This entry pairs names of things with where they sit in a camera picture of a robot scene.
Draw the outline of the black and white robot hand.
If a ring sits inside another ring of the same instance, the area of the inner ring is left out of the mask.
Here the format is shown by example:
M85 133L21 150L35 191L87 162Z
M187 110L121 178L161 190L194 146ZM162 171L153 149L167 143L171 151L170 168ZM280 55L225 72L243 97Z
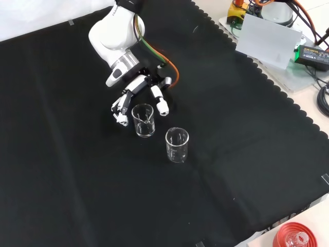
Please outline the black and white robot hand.
M117 123L125 127L129 124L127 111L131 100L147 87L156 100L156 107L160 115L167 116L169 114L169 106L162 92L173 84L171 77L163 78L159 75L151 75L146 68L135 66L128 69L121 64L114 68L106 81L106 85L111 87L118 82L126 82L127 85L121 92L121 96L111 106L111 111Z

